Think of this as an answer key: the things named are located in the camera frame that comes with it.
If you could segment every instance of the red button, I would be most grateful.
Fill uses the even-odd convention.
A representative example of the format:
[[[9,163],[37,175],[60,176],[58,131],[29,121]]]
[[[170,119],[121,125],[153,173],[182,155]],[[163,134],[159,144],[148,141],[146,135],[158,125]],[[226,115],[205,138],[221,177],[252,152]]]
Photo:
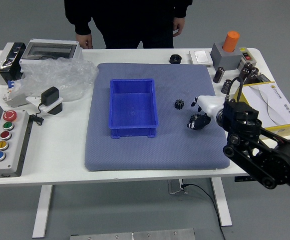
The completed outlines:
[[[0,138],[2,140],[9,140],[11,138],[11,134],[9,131],[3,131],[1,134],[0,134]]]
[[[12,122],[16,119],[16,112],[13,111],[13,110],[9,110],[9,111],[6,111],[4,114],[3,114],[3,119],[5,121],[9,121],[9,122]]]

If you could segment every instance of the white table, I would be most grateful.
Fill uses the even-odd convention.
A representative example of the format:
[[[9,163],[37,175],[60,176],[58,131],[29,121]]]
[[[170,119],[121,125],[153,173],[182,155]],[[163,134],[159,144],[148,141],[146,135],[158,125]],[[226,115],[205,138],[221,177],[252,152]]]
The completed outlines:
[[[100,63],[169,64],[170,56],[179,54],[182,57],[181,64],[192,64],[190,50],[201,49],[89,49],[83,50],[83,57],[95,65]],[[274,80],[261,53],[254,48],[250,48],[249,51],[257,60],[260,72]],[[215,70],[212,67],[208,68],[208,71],[212,82]],[[238,70],[226,71],[221,83],[213,83],[216,95],[223,96],[220,90],[224,80],[233,79],[238,74]],[[238,83],[233,85],[232,91],[234,92],[237,87]],[[8,105],[1,98],[5,89],[5,86],[0,85],[0,106],[8,110]],[[0,186],[5,187],[42,185],[33,238],[44,237],[51,186],[56,184],[212,178],[222,225],[231,225],[220,177],[246,174],[233,162],[226,169],[215,170],[88,171],[84,167],[84,153],[92,91],[93,89],[90,89],[80,100],[63,103],[63,111],[55,116],[44,117],[42,126],[34,123],[22,175],[0,178]],[[31,105],[18,109],[25,109],[29,114],[36,113],[36,108]]]

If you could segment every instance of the black sweater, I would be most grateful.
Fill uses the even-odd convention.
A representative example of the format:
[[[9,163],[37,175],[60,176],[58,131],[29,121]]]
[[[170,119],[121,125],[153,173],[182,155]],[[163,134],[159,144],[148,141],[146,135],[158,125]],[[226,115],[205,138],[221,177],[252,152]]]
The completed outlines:
[[[159,31],[174,17],[184,18],[192,0],[64,0],[65,13],[79,35],[91,33],[93,18],[102,34]]]

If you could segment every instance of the orange cylinder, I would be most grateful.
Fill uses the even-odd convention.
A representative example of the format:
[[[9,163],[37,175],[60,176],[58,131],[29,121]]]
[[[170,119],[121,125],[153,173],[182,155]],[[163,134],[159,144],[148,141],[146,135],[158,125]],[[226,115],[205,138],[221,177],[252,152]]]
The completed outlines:
[[[230,31],[227,34],[226,40],[223,45],[223,50],[232,53],[235,50],[240,34],[237,31]]]

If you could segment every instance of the black pants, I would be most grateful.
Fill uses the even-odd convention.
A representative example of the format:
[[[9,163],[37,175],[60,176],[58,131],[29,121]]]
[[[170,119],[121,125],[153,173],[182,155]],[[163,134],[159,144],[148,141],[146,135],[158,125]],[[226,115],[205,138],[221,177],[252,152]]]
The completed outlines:
[[[144,49],[173,49],[172,24],[155,32],[134,34],[103,34],[107,49],[136,49],[140,42]]]

